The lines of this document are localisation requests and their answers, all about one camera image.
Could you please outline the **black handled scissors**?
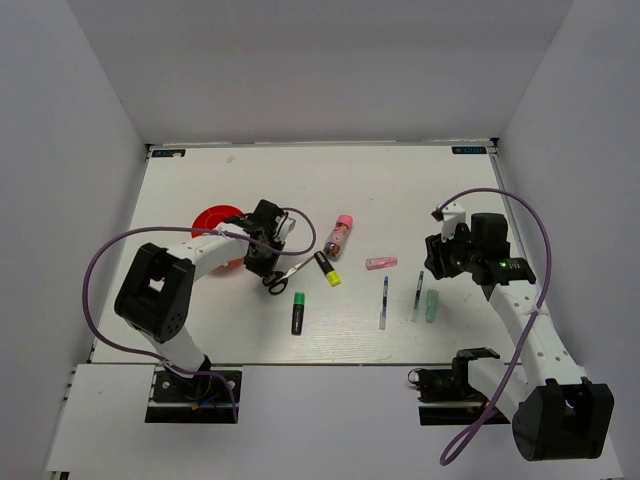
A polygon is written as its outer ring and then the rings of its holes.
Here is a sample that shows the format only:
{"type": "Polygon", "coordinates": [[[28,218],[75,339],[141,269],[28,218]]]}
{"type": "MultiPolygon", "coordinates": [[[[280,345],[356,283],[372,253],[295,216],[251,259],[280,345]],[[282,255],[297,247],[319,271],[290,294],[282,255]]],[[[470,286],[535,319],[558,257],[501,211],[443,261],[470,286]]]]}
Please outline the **black handled scissors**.
{"type": "Polygon", "coordinates": [[[308,257],[286,271],[274,271],[269,277],[262,279],[262,285],[267,288],[270,295],[280,295],[286,290],[290,277],[304,268],[311,260],[312,258],[308,257]]]}

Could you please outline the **green capped black highlighter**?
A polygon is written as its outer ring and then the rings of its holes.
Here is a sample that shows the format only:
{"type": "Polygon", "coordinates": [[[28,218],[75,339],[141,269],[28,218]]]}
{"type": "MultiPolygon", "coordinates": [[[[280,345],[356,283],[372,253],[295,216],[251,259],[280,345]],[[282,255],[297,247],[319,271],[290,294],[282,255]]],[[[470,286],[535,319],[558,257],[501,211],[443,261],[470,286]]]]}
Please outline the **green capped black highlighter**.
{"type": "Polygon", "coordinates": [[[291,334],[300,336],[302,333],[304,310],[305,310],[305,293],[296,292],[293,299],[291,334]]]}

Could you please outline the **yellow capped black highlighter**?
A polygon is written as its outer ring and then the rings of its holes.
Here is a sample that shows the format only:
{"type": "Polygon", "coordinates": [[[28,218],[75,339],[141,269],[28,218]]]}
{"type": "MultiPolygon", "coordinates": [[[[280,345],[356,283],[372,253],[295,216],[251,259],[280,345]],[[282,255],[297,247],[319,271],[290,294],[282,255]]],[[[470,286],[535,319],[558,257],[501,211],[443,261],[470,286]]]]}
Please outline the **yellow capped black highlighter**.
{"type": "Polygon", "coordinates": [[[341,278],[339,274],[322,251],[315,252],[314,259],[318,263],[323,275],[332,287],[341,284],[341,278]]]}

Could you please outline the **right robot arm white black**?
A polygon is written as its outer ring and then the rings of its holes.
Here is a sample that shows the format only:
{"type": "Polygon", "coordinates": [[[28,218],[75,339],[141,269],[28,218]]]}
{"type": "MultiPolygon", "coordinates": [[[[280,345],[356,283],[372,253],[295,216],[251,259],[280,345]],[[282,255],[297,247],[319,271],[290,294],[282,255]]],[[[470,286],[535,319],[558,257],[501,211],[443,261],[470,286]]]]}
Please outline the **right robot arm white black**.
{"type": "Polygon", "coordinates": [[[437,280],[470,274],[514,344],[509,368],[488,347],[459,351],[451,384],[461,397],[480,393],[491,415],[511,425],[527,461],[596,459],[604,449],[614,397],[588,379],[560,339],[529,264],[512,256],[502,214],[468,216],[458,205],[435,212],[440,233],[426,238],[426,268],[437,280]]]}

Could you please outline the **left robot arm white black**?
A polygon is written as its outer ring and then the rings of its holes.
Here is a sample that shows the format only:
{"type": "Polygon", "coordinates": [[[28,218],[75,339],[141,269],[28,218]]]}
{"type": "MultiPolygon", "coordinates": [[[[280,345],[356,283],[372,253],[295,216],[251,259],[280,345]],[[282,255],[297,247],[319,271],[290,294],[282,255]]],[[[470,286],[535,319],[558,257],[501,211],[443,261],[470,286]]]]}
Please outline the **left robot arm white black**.
{"type": "Polygon", "coordinates": [[[284,209],[262,200],[248,214],[171,247],[140,247],[116,296],[115,312],[145,337],[177,376],[177,387],[199,399],[211,387],[206,355],[186,327],[193,285],[234,260],[270,280],[288,234],[295,227],[284,209]]]}

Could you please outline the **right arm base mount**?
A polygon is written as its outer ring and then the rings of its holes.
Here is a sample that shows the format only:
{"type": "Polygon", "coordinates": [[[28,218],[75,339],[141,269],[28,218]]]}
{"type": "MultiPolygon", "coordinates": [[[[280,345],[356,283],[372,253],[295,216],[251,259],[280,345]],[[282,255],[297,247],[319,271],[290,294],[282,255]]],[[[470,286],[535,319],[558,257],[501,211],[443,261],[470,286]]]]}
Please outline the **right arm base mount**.
{"type": "Polygon", "coordinates": [[[418,394],[421,426],[470,426],[489,403],[473,388],[457,386],[451,370],[414,368],[407,382],[418,394]]]}

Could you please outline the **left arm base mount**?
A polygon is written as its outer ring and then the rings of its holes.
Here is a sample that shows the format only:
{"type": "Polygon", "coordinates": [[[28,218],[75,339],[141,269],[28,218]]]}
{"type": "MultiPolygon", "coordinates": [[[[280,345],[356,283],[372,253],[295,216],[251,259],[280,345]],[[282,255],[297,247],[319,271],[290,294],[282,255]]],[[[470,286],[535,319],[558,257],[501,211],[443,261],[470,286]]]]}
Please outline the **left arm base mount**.
{"type": "Polygon", "coordinates": [[[156,370],[145,413],[147,424],[234,424],[227,388],[218,379],[180,380],[156,370]]]}

